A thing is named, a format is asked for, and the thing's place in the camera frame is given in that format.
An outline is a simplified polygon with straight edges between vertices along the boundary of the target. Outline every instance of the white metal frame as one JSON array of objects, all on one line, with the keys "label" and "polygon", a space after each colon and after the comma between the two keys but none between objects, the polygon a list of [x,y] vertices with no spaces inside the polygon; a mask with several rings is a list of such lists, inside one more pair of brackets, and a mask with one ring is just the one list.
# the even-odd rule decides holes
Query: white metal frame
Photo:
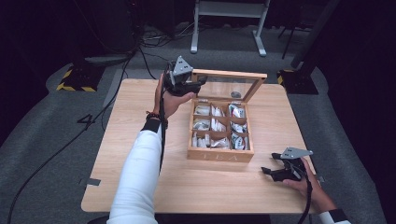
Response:
[{"label": "white metal frame", "polygon": [[194,33],[191,41],[191,53],[198,51],[198,20],[200,15],[206,16],[225,16],[225,17],[246,17],[260,18],[259,29],[252,31],[257,48],[262,57],[267,55],[264,45],[262,44],[262,26],[267,16],[268,7],[271,0],[265,0],[263,4],[250,3],[228,3],[228,2],[206,2],[195,1],[194,13]]}]

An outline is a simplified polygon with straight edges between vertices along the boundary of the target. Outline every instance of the open box lid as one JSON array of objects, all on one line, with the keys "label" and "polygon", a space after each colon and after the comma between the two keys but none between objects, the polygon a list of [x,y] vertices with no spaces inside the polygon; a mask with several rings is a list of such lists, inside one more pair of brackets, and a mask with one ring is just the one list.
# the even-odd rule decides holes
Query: open box lid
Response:
[{"label": "open box lid", "polygon": [[193,69],[191,81],[207,77],[196,98],[247,103],[267,78],[266,74]]}]

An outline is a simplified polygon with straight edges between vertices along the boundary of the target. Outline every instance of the table top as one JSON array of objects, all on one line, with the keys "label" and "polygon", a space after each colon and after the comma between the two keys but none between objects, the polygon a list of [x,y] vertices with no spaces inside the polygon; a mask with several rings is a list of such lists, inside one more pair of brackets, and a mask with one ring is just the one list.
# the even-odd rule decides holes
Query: table top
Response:
[{"label": "table top", "polygon": [[[120,86],[81,207],[108,212],[122,165],[154,106],[156,80],[124,79]],[[282,86],[263,84],[248,102],[255,154],[249,163],[187,159],[191,102],[169,118],[163,168],[154,196],[157,213],[301,214],[305,198],[274,182],[261,167],[283,169],[271,153],[286,147],[306,148]]]}]

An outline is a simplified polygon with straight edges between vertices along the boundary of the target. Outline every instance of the gray carpet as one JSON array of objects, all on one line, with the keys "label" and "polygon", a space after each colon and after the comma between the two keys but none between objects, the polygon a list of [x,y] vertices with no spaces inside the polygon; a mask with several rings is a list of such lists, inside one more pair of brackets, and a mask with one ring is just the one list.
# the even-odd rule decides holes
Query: gray carpet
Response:
[{"label": "gray carpet", "polygon": [[[277,39],[280,30],[264,29],[267,56],[263,58],[256,50],[250,32],[253,29],[207,29],[200,33],[197,54],[190,54],[190,35],[164,47],[142,50],[167,60],[182,55],[195,68],[267,73],[266,83],[276,83],[276,71],[290,68],[293,54],[301,44],[291,43],[285,60],[281,60],[287,35]],[[306,33],[298,32],[293,39],[303,41],[305,37]],[[153,75],[158,76],[166,61],[149,55],[146,58]],[[9,207],[23,182],[84,128],[77,120],[88,114],[96,116],[103,109],[113,92],[111,85],[117,80],[114,76],[121,70],[121,65],[107,67],[97,92],[56,91],[69,66],[66,64],[48,79],[49,95],[21,120],[0,148],[0,223],[7,223]],[[127,74],[132,78],[151,78],[140,53],[128,64]],[[289,95],[289,99],[305,143],[315,153],[312,158],[317,171],[325,179],[323,188],[352,223],[386,223],[375,184],[332,110],[326,79],[318,69],[312,78],[319,95]],[[30,181],[16,202],[12,223],[87,223],[107,215],[83,212],[80,203],[111,109]],[[276,215],[271,216],[271,222],[297,223],[299,217]],[[313,223],[319,223],[315,215]]]}]

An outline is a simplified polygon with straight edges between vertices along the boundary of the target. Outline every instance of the hand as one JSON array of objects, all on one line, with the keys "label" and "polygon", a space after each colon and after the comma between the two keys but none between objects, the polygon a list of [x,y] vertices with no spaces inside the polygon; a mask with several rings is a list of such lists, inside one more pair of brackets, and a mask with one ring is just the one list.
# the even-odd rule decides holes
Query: hand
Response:
[{"label": "hand", "polygon": [[[306,159],[301,158],[301,160],[304,163],[306,173],[308,174],[308,179],[311,181],[312,184],[312,204],[318,209],[320,213],[336,209],[337,207],[335,206],[330,196],[323,190],[323,188],[320,186],[319,182],[315,178]],[[303,178],[301,181],[285,179],[283,180],[283,183],[293,189],[297,189],[303,196],[306,197],[307,184],[305,178]]]},{"label": "hand", "polygon": [[[163,85],[163,74],[161,74],[160,79],[158,80],[157,89],[155,91],[155,99],[154,99],[154,109],[152,110],[154,113],[160,113],[160,98],[161,98],[161,87]],[[178,107],[181,104],[188,102],[193,96],[194,92],[186,93],[183,96],[174,96],[170,94],[168,91],[163,93],[163,109],[165,111],[165,118],[168,119],[171,115],[175,114]]]}]

